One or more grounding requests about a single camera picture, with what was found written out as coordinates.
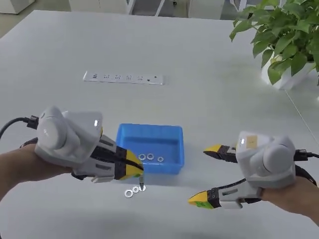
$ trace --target green potted plant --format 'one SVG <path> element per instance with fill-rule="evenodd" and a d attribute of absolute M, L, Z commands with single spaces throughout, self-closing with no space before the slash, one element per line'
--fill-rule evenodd
<path fill-rule="evenodd" d="M 319 72 L 319 0 L 278 5 L 278 0 L 262 0 L 245 8 L 229 37 L 233 41 L 237 33 L 254 28 L 253 56 L 262 53 L 262 79 L 289 90 L 311 70 Z"/>

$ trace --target beige label sticker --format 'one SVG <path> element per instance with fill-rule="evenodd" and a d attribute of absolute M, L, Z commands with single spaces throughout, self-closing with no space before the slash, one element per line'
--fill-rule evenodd
<path fill-rule="evenodd" d="M 257 135 L 246 137 L 246 148 L 257 148 Z"/>

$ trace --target white floor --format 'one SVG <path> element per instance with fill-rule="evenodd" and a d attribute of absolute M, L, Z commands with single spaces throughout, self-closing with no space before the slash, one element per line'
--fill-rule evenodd
<path fill-rule="evenodd" d="M 33 10 L 70 11 L 70 4 L 69 0 L 35 0 L 35 3 L 18 15 L 0 13 L 0 37 L 4 36 Z"/>
<path fill-rule="evenodd" d="M 178 1 L 174 10 L 175 17 L 187 17 L 188 12 L 187 0 Z M 35 0 L 35 3 L 30 5 L 20 14 L 1 14 L 0 13 L 0 38 L 9 32 L 15 25 L 23 20 L 33 10 L 51 10 L 51 11 L 70 11 L 69 0 Z M 216 17 L 210 17 L 213 19 L 234 19 L 237 12 L 229 3 L 229 0 L 225 0 L 225 4 L 222 10 L 222 14 Z"/>

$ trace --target white flower pot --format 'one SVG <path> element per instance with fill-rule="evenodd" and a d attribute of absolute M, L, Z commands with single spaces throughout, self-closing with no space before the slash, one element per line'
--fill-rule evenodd
<path fill-rule="evenodd" d="M 261 71 L 261 78 L 269 85 L 271 82 L 268 77 L 268 68 L 271 65 L 270 60 L 265 64 Z M 313 63 L 307 63 L 301 71 L 291 76 L 291 68 L 289 67 L 282 75 L 281 79 L 273 86 L 278 90 L 290 90 L 292 87 L 299 84 L 306 75 L 314 68 Z"/>

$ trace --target green sticker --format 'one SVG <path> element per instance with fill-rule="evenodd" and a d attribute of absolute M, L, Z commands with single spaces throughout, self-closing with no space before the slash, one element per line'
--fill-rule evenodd
<path fill-rule="evenodd" d="M 195 202 L 195 203 L 196 203 L 196 206 L 198 206 L 199 208 L 214 209 L 209 202 Z"/>

